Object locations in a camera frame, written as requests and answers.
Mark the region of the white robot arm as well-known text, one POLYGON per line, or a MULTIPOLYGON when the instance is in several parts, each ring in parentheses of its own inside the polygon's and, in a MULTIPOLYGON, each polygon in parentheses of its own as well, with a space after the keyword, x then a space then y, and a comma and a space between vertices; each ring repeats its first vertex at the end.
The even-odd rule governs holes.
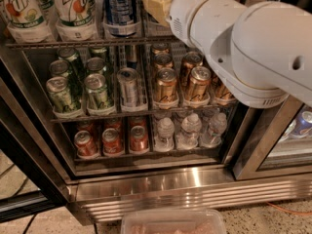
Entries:
POLYGON ((144 9, 202 52, 241 103, 270 108, 293 96, 312 105, 312 15, 275 1, 142 0, 144 9))

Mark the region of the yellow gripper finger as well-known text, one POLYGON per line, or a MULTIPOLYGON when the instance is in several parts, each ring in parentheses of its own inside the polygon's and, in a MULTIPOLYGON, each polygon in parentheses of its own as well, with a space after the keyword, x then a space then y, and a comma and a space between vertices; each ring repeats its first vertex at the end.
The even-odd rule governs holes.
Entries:
POLYGON ((167 17, 173 0, 142 0, 144 10, 162 26, 168 27, 167 17))

